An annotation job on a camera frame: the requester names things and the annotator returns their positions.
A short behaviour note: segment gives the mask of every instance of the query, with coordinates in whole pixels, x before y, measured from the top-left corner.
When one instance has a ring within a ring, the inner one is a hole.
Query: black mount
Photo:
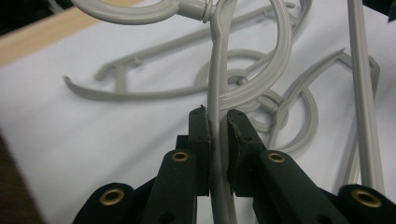
[[[267,150],[248,120],[228,113],[230,193],[253,198],[260,224],[396,223],[396,205],[377,191],[348,185],[338,196],[318,188],[287,154]],[[209,196],[212,134],[205,108],[190,112],[189,135],[163,158],[156,178],[138,189],[113,183],[99,188],[76,224],[192,224],[197,196]]]

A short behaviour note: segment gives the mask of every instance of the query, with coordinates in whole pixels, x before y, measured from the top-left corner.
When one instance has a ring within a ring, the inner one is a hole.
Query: dark background
[[[62,8],[73,6],[70,0],[57,0]],[[363,0],[363,4],[376,11],[389,14],[393,0]],[[52,15],[47,0],[3,0],[0,2],[0,35],[21,28]]]

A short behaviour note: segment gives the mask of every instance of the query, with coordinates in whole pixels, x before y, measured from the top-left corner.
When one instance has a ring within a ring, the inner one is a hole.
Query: brass insert
[[[188,160],[190,157],[189,154],[187,154],[186,152],[176,152],[172,155],[172,160],[174,161],[186,161]]]
[[[382,205],[381,201],[374,194],[363,189],[353,189],[352,197],[368,207],[377,208]]]
[[[124,196],[125,193],[122,189],[110,189],[102,194],[100,203],[105,206],[110,206],[119,203]]]
[[[275,152],[271,152],[267,155],[268,159],[270,161],[274,161],[274,162],[284,162],[285,161],[285,157],[283,157],[282,155],[279,155]]]

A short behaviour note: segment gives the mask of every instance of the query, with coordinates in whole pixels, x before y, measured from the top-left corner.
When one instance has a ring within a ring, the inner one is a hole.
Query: gray rod
[[[348,0],[349,37],[358,126],[361,183],[384,193],[374,96],[361,0]]]

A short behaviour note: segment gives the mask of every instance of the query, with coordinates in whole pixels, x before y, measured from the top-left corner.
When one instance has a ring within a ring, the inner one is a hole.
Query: curved hook
[[[164,21],[175,14],[201,20],[205,0],[162,0],[148,7],[119,7],[101,0],[71,0],[81,11],[102,21],[142,25]]]

